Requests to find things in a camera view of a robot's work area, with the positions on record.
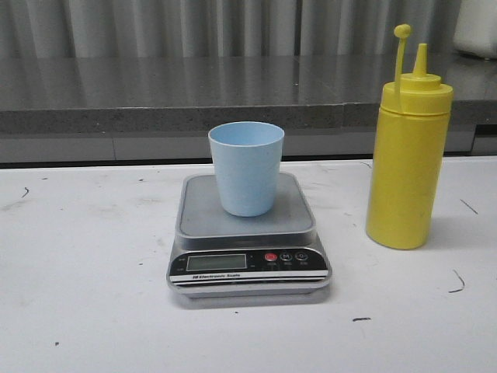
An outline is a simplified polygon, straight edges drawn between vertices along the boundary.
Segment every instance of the condiment bottle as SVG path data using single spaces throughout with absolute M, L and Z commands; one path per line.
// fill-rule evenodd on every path
M 409 25 L 395 27 L 395 81 L 383 88 L 366 226 L 374 241 L 395 249 L 414 249 L 428 238 L 454 96 L 441 77 L 426 73 L 426 44 L 413 72 L 401 73 L 410 33 Z

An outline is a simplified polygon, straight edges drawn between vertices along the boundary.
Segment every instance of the plastic cup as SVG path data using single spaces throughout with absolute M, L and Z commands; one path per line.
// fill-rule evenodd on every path
M 209 131 L 223 209 L 245 217 L 271 209 L 284 135 L 281 128 L 262 122 L 227 123 Z

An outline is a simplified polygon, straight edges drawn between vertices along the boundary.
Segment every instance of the digital display screen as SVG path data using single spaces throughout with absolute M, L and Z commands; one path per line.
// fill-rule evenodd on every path
M 186 270 L 241 270 L 247 267 L 245 254 L 189 256 Z

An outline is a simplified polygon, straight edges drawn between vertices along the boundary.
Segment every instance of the electronic scale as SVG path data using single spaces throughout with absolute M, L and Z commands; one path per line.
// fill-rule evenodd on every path
M 273 208 L 243 218 L 221 206 L 215 175 L 183 184 L 167 280 L 189 298 L 311 293 L 332 268 L 295 177 L 280 173 Z

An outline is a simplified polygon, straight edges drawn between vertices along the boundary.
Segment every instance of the table surface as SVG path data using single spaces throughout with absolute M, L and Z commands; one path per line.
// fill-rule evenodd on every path
M 165 281 L 182 182 L 211 165 L 0 171 L 0 371 L 497 371 L 497 158 L 444 159 L 412 251 L 364 233 L 370 167 L 282 164 L 332 284 L 238 304 Z

